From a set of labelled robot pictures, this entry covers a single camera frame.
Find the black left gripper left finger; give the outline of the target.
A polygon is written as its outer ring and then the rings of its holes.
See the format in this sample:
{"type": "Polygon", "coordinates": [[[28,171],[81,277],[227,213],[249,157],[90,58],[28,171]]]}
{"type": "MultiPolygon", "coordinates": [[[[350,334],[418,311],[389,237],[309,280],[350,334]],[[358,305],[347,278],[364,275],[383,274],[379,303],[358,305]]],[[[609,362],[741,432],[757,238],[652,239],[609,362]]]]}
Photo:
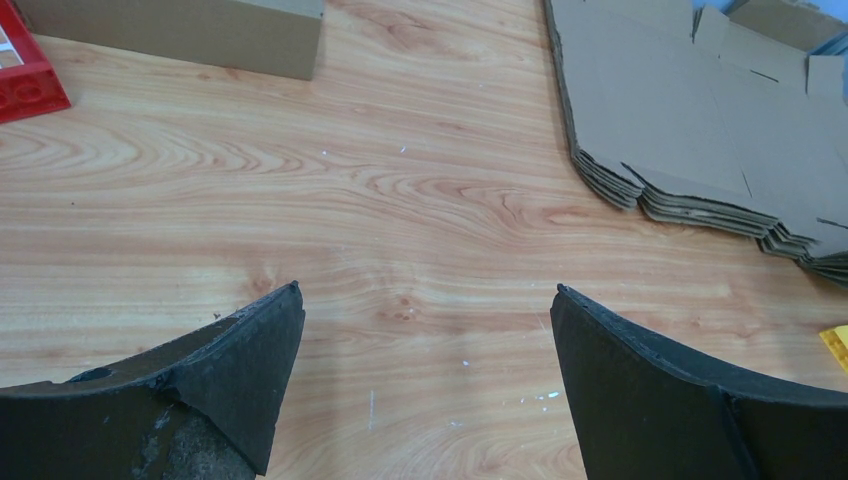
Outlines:
{"type": "Polygon", "coordinates": [[[210,325],[65,382],[3,388],[2,477],[265,474],[304,321],[293,282],[210,325]]]}

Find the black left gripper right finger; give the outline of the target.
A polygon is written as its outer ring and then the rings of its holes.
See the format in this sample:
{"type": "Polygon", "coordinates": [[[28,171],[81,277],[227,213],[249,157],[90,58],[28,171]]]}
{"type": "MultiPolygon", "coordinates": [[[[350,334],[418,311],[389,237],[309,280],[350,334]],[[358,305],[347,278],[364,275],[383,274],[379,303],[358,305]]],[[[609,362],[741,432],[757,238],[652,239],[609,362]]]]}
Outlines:
{"type": "Polygon", "coordinates": [[[560,285],[550,317],[591,479],[843,479],[847,396],[717,359],[560,285]]]}

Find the closed brown cardboard box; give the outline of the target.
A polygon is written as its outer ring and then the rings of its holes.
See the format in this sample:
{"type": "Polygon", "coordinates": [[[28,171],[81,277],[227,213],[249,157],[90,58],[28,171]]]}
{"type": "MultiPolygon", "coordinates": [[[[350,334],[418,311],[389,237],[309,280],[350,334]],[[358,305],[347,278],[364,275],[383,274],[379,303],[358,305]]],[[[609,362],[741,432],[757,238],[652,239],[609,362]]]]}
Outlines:
{"type": "Polygon", "coordinates": [[[29,0],[40,35],[280,77],[312,78],[321,1],[29,0]]]}

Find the yellow plastic triangle block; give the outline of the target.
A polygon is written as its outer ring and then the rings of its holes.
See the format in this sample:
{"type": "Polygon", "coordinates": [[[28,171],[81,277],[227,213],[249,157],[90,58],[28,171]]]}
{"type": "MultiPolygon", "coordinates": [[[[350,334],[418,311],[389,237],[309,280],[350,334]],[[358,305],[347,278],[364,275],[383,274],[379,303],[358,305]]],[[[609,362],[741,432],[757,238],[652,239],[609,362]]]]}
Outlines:
{"type": "Polygon", "coordinates": [[[845,373],[848,372],[847,334],[847,325],[836,326],[819,333],[820,339],[845,373]]]}

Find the stack of flat cardboard sheets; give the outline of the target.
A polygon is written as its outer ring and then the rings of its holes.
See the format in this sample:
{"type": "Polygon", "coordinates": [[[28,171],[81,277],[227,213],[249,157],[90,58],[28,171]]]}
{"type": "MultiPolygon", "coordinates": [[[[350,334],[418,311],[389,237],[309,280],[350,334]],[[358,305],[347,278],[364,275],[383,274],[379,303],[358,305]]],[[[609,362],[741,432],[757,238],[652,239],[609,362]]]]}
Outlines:
{"type": "Polygon", "coordinates": [[[845,61],[688,1],[544,5],[570,158],[623,210],[847,281],[845,61]]]}

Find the red plastic window block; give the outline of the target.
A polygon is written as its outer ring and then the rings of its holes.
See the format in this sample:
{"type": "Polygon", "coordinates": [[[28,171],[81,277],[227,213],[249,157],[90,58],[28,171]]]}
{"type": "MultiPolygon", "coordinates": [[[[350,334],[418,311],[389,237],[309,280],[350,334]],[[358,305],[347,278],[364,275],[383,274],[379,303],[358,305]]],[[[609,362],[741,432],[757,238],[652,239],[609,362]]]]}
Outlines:
{"type": "Polygon", "coordinates": [[[71,107],[53,65],[11,1],[1,2],[1,123],[71,107]]]}

